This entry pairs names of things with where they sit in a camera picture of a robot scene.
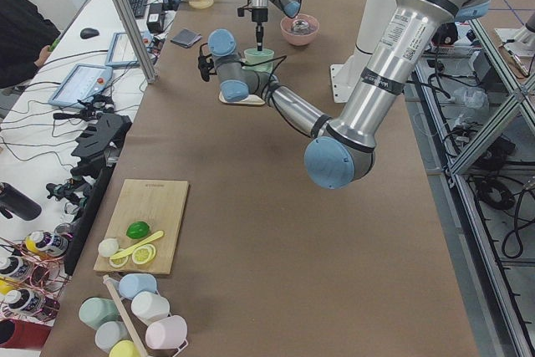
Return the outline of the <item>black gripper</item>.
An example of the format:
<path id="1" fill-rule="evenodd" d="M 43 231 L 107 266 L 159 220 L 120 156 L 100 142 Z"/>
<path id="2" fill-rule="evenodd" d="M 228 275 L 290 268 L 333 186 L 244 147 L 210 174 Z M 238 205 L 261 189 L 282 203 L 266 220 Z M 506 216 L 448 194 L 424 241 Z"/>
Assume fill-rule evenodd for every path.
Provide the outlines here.
<path id="1" fill-rule="evenodd" d="M 257 51 L 263 50 L 263 36 L 264 29 L 263 24 L 268 20 L 267 8 L 253 8 L 252 9 L 252 21 L 256 24 L 255 35 L 257 41 Z"/>

